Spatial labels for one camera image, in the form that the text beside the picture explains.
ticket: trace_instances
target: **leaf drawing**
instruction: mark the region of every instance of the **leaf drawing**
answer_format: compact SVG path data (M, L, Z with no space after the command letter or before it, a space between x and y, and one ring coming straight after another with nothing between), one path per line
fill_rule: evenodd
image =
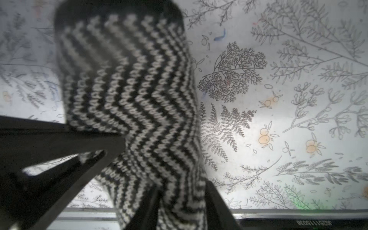
M254 26L251 33L261 44L267 40L271 44L275 38L288 38L283 42L284 48L277 52L282 60L271 64L274 70L271 76L277 82L300 79L302 73L310 73L320 64L335 59L344 58L368 67L368 64L359 61L364 52L361 46L365 43L361 31L355 28L351 20L341 20L339 26L331 25L326 8L325 4L319 4L317 0L275 0L267 4L260 19L262 26ZM318 53L328 53L332 57L325 59L311 55L307 51L310 48L316 48ZM343 74L339 71L331 72L330 68L328 65L326 73L321 75L326 81L344 81L346 89L367 83L365 72L351 71Z
M356 73L353 70L353 63L345 62L340 64L339 62L333 65L327 65L323 73L320 74L321 79L330 82L343 82L342 86L344 89L355 89L366 85L368 72Z
M249 200L257 207L274 205L273 208L275 209L290 209L291 202L279 185L271 184L268 181L264 182L256 195L256 197L251 197Z
M203 157L206 164L211 166L215 171L217 170L217 165L206 151L211 151L225 161L228 161L227 154L222 148L222 143L226 142L227 145L232 147L233 151L237 152L237 143L234 135L245 136L244 129L250 128L249 122L252 121L255 113L255 110L240 113L236 108L233 108L230 112L226 106L222 105L221 121L219 121L214 104L211 103L211 111L208 116L204 103L200 103L201 140L203 147L206 147L203 150Z
M293 176L292 182L298 185L311 184L319 185L327 179L331 184L342 185L350 180L353 182L368 181L368 173L363 173L360 167L347 167L343 171L334 170L339 166L334 165L332 159L321 160L312 164L306 164L306 161L295 163L288 162L277 168L279 172L275 176L290 175Z
M298 84L297 87L294 88L297 93L294 95L294 99L291 103L297 106L295 110L295 118L292 121L291 126L284 130L283 133L296 127L307 128L314 131L315 125L332 121L336 124L336 127L329 130L331 137L334 138L337 136L342 140L345 133L349 134L351 132L351 129L346 127L345 124L352 121L352 115L354 115L357 119L355 123L357 126L355 136L359 135L362 138L365 137L365 130L368 127L368 109L361 105L365 104L365 100L368 98L366 91L362 91L359 95L356 95L356 92L351 93L350 104L347 107L341 109L339 112L335 112L334 114L328 114L332 111L331 106L340 103L345 95L340 91L333 92L333 89L329 89L327 92L329 103L326 107L319 111L314 117L304 120L303 118L309 113L309 110L307 109L309 107L316 106L318 96L325 93L323 88L317 89L318 85L315 85L307 91L310 86L311 83L306 82L304 83L304 86Z
M240 49L236 42L229 43L215 61L213 72L202 77L198 89L216 101L234 102L237 94L245 94L250 84L257 85L262 78L257 69L266 67L265 55L250 49Z
M206 15L219 12L217 23L222 26L224 22L232 19L233 7L241 7L244 13L248 13L256 8L256 2L257 0L231 0L218 3L214 0L197 0L194 5L198 5L198 8L193 9L192 14L189 14L187 10L182 13L184 18L188 19L188 27L192 28L206 21Z
M9 17L6 22L3 38L0 39L0 80L15 88L23 102L38 109L45 104L47 89L54 94L54 101L60 100L60 88L57 83L52 87L45 86L48 77L46 72L51 69L35 64L37 60L24 26L25 18L19 13ZM31 74L17 67L27 67Z
M256 192L256 196L251 197L249 200L258 208L272 206L274 209L337 209L337 205L328 207L320 200L311 199L307 201L305 195L298 191L294 185L285 184L284 187L281 187L269 181L264 182L263 186ZM340 209L346 209L344 205L346 203L342 203Z
M240 166L244 172L248 173L248 175L232 176L229 172L226 172L224 174L225 180L220 181L217 178L212 178L211 180L213 181L216 187L226 186L227 187L226 194L236 191L238 185L241 185L245 190L248 190L250 188L255 187L257 183L259 183L262 180L260 175L265 171L267 171L268 169L270 169L272 166L274 166L280 159L281 157L269 167L265 166L250 167L247 165Z

